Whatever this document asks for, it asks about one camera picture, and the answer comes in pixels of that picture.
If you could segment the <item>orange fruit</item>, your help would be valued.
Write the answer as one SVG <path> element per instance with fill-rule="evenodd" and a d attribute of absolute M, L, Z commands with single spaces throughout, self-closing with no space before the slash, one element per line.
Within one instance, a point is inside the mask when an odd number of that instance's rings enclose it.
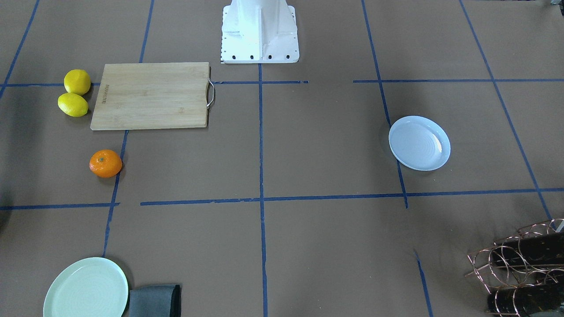
<path fill-rule="evenodd" d="M 90 171 L 101 178 L 111 178 L 117 175 L 123 167 L 120 156 L 113 150 L 100 150 L 91 156 Z"/>

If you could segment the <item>yellow lemon near board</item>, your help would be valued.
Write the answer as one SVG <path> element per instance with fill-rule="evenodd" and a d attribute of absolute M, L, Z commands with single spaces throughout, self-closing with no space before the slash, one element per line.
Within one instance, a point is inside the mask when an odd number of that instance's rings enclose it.
<path fill-rule="evenodd" d="M 70 70 L 63 78 L 66 92 L 84 96 L 91 88 L 91 78 L 86 70 Z"/>

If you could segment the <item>light green plate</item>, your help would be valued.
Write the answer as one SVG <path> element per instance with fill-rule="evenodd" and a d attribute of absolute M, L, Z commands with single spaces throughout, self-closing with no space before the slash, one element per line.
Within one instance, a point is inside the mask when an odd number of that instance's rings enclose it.
<path fill-rule="evenodd" d="M 90 257 L 64 269 L 51 283 L 44 317 L 120 317 L 129 297 L 126 275 L 113 261 Z"/>

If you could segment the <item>grey folded cloth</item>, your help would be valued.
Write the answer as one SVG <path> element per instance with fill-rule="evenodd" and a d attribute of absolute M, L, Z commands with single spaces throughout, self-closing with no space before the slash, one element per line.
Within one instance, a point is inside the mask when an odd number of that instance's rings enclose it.
<path fill-rule="evenodd" d="M 130 291 L 129 317 L 181 316 L 181 285 L 154 284 Z"/>

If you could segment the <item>bamboo cutting board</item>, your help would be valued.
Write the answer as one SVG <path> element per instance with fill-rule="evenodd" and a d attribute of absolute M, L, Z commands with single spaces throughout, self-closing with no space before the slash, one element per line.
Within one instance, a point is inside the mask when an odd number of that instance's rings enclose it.
<path fill-rule="evenodd" d="M 105 64 L 90 128 L 206 128 L 214 93 L 208 62 Z"/>

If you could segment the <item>light blue plate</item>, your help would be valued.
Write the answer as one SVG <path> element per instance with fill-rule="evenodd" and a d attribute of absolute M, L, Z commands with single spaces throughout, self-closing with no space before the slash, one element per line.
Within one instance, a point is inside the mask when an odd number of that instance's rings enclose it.
<path fill-rule="evenodd" d="M 451 156 L 447 133 L 439 124 L 422 116 L 405 116 L 395 121 L 388 142 L 397 161 L 412 170 L 437 170 Z"/>

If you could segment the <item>dark wine bottle rear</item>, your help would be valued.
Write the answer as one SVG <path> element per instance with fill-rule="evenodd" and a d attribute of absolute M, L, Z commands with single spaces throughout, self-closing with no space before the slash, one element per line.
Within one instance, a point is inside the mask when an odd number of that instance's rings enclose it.
<path fill-rule="evenodd" d="M 550 269 L 564 263 L 564 236 L 562 232 L 546 236 L 503 242 L 491 253 L 491 262 L 498 267 L 533 266 Z"/>

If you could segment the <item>dark wine bottle front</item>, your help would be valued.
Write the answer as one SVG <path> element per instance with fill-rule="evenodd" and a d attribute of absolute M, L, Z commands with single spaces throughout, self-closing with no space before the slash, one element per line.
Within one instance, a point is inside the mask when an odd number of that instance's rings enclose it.
<path fill-rule="evenodd" d="M 564 315 L 564 287 L 546 284 L 498 290 L 487 297 L 492 313 L 521 317 L 562 317 Z"/>

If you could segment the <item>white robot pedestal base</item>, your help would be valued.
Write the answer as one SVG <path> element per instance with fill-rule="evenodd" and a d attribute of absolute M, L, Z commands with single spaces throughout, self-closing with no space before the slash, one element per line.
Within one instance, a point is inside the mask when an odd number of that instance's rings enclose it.
<path fill-rule="evenodd" d="M 233 0 L 222 11 L 220 62 L 296 63 L 296 10 L 286 0 Z"/>

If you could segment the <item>yellow lemon outer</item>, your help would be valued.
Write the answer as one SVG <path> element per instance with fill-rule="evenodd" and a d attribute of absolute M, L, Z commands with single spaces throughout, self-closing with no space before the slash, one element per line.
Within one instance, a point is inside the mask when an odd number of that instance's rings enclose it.
<path fill-rule="evenodd" d="M 82 117 L 89 110 L 88 102 L 78 94 L 67 92 L 58 97 L 58 107 L 71 117 Z"/>

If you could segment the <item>dark wine bottle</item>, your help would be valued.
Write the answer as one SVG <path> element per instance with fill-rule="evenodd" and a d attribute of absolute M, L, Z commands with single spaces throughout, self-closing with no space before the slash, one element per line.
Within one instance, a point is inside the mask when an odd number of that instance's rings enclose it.
<path fill-rule="evenodd" d="M 503 242 L 491 253 L 491 262 L 498 267 L 533 266 L 550 269 L 564 263 L 564 236 L 562 232 L 546 236 Z"/>
<path fill-rule="evenodd" d="M 521 317 L 562 317 L 564 315 L 564 287 L 546 284 L 498 290 L 487 297 L 492 313 Z"/>

